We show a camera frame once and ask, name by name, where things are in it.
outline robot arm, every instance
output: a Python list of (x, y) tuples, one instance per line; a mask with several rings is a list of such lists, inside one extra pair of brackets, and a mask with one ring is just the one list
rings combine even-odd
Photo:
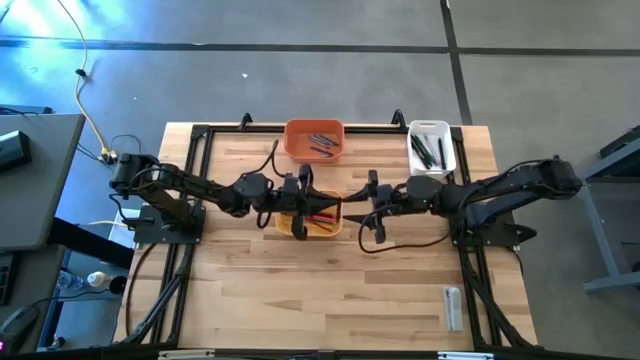
[(538, 199), (562, 200), (578, 193), (582, 181), (571, 164), (558, 158), (516, 164), (500, 175), (469, 185), (443, 184), (426, 175), (411, 176), (392, 187), (378, 184), (377, 172), (369, 171), (369, 182), (344, 202), (371, 198), (369, 215), (350, 215), (345, 219), (364, 223), (376, 230), (376, 242), (385, 241), (382, 219), (387, 216), (431, 212), (442, 217), (461, 217), (466, 229), (492, 223), (505, 213)]
[[(188, 174), (175, 165), (160, 163), (151, 155), (123, 154), (110, 186), (125, 199), (132, 195), (142, 198), (160, 212), (163, 226), (173, 231), (188, 230), (197, 220), (193, 214), (194, 205), (185, 199), (172, 197), (167, 190), (212, 202), (233, 217), (246, 216), (250, 208), (258, 214), (295, 213), (292, 232), (299, 240), (307, 236), (305, 216), (317, 214), (340, 202), (340, 199), (313, 188), (313, 172), (308, 164), (300, 166), (297, 177), (291, 173), (284, 175), (283, 186), (273, 189), (273, 181), (257, 171), (244, 173), (233, 184), (224, 186)], [(149, 221), (128, 220), (127, 225)]]

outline metal bracket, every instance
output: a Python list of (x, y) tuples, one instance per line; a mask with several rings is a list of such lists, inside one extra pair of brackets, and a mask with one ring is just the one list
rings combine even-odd
[(158, 359), (179, 360), (179, 359), (210, 359), (216, 357), (215, 350), (194, 349), (194, 350), (169, 350), (160, 351)]
[(440, 351), (438, 352), (438, 359), (439, 360), (493, 360), (493, 354)]
[(407, 123), (404, 121), (404, 115), (402, 115), (402, 111), (400, 109), (396, 109), (396, 111), (393, 113), (391, 124), (397, 124), (400, 130), (405, 132), (407, 131)]
[(535, 237), (538, 232), (524, 225), (513, 223), (513, 214), (505, 214), (491, 226), (474, 232), (478, 239), (486, 246), (513, 247)]
[(207, 131), (209, 131), (209, 125), (193, 125), (191, 128), (191, 140), (199, 139)]
[(140, 218), (153, 218), (153, 224), (136, 226), (133, 241), (139, 244), (197, 244), (204, 229), (206, 209), (202, 206), (193, 208), (196, 223), (189, 231), (171, 231), (162, 222), (160, 212), (150, 205), (143, 205)]
[(238, 126), (238, 130), (241, 131), (241, 132), (244, 131), (244, 128), (250, 122), (253, 122), (253, 119), (251, 118), (251, 114), (244, 113), (244, 116), (242, 117), (242, 120), (240, 121), (240, 125)]

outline white object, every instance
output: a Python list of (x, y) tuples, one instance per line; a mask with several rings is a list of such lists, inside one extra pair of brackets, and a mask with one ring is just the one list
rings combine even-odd
[(462, 331), (462, 298), (455, 286), (444, 288), (444, 306), (449, 331)]
[[(444, 151), (444, 160), (447, 165), (446, 169), (441, 166), (434, 165), (431, 169), (427, 169), (418, 154), (411, 147), (411, 135), (418, 135), (422, 142), (425, 137), (429, 139), (431, 148), (438, 165), (440, 165), (440, 149), (438, 147), (438, 139), (442, 139), (442, 150)], [(453, 141), (451, 140), (451, 130), (446, 121), (440, 120), (414, 120), (409, 124), (407, 133), (407, 151), (409, 152), (409, 170), (411, 175), (429, 175), (436, 179), (443, 179), (447, 174), (456, 169), (456, 155), (453, 150)]]
[(96, 271), (87, 276), (87, 282), (91, 287), (100, 287), (104, 284), (108, 284), (113, 280), (113, 276), (109, 276), (102, 271)]

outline desk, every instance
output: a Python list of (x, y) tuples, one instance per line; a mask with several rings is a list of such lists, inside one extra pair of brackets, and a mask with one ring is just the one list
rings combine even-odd
[[(182, 167), (191, 123), (167, 124), (160, 161)], [(487, 127), (463, 127), (472, 181), (497, 172)], [(209, 179), (230, 184), (260, 166), (276, 134), (216, 134)], [(282, 143), (276, 152), (280, 172), (297, 173)], [(348, 134), (335, 164), (314, 164), (314, 186), (344, 194), (362, 188), (367, 171), (381, 183), (409, 176), (406, 135)], [(281, 179), (265, 169), (280, 185)], [(442, 289), (462, 276), (457, 250), (449, 242), (426, 249), (367, 255), (357, 245), (355, 223), (346, 222), (329, 239), (296, 241), (270, 225), (256, 228), (255, 213), (232, 218), (204, 203), (207, 221), (196, 247), (179, 347), (434, 350), (473, 348), (465, 331), (447, 331)], [(367, 213), (369, 202), (345, 204), (345, 214)], [(446, 220), (431, 215), (386, 218), (387, 243), (423, 243), (447, 231)], [(365, 233), (374, 247), (373, 234)], [(142, 264), (131, 301), (137, 324), (158, 296), (167, 246), (158, 245)], [(137, 263), (141, 251), (134, 256)], [(518, 262), (505, 249), (488, 248), (487, 259), (497, 303), (521, 334), (535, 343), (526, 291)], [(479, 307), (485, 338), (486, 313)], [(173, 313), (169, 305), (165, 333)], [(114, 340), (124, 335), (124, 302)]]
[[(0, 251), (15, 252), (18, 261), (9, 304), (0, 307), (0, 323), (36, 300), (77, 294), (55, 289), (65, 247), (121, 268), (130, 264), (132, 250), (55, 217), (84, 120), (82, 115), (64, 114), (0, 118), (0, 134), (20, 130), (29, 137), (32, 157), (31, 162), (0, 174)], [(23, 353), (33, 352), (38, 344), (50, 345), (62, 302), (36, 307), (40, 317), (20, 350)]]

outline white container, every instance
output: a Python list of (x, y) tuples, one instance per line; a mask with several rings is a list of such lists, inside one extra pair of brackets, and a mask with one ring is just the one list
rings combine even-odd
[[(442, 149), (444, 151), (444, 160), (447, 165), (446, 169), (441, 166), (434, 165), (431, 169), (427, 169), (418, 154), (411, 147), (411, 135), (418, 135), (424, 143), (424, 136), (429, 139), (431, 146), (427, 150), (434, 155), (438, 164), (440, 160), (440, 150), (438, 147), (438, 139), (442, 139)], [(456, 155), (453, 150), (453, 141), (451, 140), (451, 130), (446, 121), (440, 120), (414, 120), (409, 124), (409, 132), (407, 134), (407, 150), (409, 152), (409, 170), (411, 175), (429, 175), (436, 179), (443, 179), (447, 174), (456, 169)]]

